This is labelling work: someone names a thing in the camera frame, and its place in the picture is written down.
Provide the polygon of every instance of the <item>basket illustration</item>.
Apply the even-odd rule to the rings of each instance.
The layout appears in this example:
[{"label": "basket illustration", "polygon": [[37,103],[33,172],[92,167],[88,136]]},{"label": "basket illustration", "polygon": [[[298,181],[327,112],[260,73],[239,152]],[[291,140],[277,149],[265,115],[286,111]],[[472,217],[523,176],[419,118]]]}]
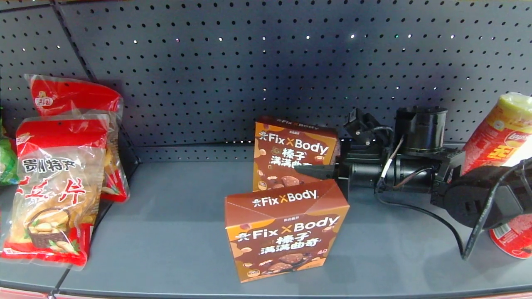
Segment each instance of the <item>basket illustration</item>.
[{"label": "basket illustration", "polygon": [[41,215],[44,212],[58,210],[60,212],[65,212],[68,216],[68,220],[66,222],[66,232],[70,231],[70,212],[68,210],[63,210],[60,207],[51,207],[49,209],[42,210],[35,214],[33,218],[31,218],[31,221],[29,221],[28,225],[26,226],[27,232],[31,238],[31,242],[36,248],[49,248],[50,247],[50,241],[56,243],[59,241],[65,241],[68,242],[68,238],[65,234],[65,231],[59,231],[56,233],[49,233],[49,234],[33,234],[30,230],[30,225],[37,219],[39,215]]}]

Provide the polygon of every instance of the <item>brown snack box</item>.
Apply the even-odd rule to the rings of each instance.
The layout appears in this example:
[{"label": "brown snack box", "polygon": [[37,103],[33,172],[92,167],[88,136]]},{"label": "brown snack box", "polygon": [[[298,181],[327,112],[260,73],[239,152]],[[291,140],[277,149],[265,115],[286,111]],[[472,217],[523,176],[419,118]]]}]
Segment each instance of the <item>brown snack box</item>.
[{"label": "brown snack box", "polygon": [[334,164],[339,154],[335,129],[261,117],[255,125],[253,191],[319,181],[294,166]]},{"label": "brown snack box", "polygon": [[323,265],[349,204],[332,179],[226,197],[241,283]]}]

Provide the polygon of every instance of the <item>red plastic bag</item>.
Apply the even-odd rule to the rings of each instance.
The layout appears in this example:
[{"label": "red plastic bag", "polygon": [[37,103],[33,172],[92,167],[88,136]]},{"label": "red plastic bag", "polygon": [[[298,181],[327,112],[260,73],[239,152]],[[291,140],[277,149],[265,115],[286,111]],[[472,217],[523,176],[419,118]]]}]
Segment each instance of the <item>red plastic bag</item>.
[{"label": "red plastic bag", "polygon": [[80,267],[87,263],[109,117],[67,118],[26,119],[17,130],[21,180],[2,258]]},{"label": "red plastic bag", "polygon": [[102,198],[124,202],[129,198],[126,174],[118,156],[118,130],[122,119],[123,99],[105,86],[34,74],[24,75],[29,83],[34,105],[41,116],[60,114],[101,114],[110,118]]}]

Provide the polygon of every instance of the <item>pegboard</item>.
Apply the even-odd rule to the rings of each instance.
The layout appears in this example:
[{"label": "pegboard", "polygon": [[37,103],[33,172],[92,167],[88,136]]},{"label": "pegboard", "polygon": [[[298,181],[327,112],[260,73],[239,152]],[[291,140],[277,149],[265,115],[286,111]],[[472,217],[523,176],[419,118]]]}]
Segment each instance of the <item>pegboard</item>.
[{"label": "pegboard", "polygon": [[6,130],[37,116],[25,73],[87,80],[51,6],[0,13],[0,98]]},{"label": "pegboard", "polygon": [[527,2],[133,1],[62,5],[135,146],[250,140],[263,114],[341,128],[449,109],[465,142],[506,91],[532,93]]},{"label": "pegboard", "polygon": [[13,10],[24,7],[32,7],[37,5],[50,5],[50,1],[46,0],[0,0],[0,11]]}]

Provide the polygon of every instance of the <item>green snack bag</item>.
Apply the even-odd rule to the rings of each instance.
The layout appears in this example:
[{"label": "green snack bag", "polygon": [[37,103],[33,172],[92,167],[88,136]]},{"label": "green snack bag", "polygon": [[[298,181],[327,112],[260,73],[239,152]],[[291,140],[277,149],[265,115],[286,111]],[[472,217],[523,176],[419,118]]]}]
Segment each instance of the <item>green snack bag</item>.
[{"label": "green snack bag", "polygon": [[16,185],[19,177],[16,175],[16,154],[11,147],[9,138],[4,137],[4,126],[0,119],[0,185]]}]

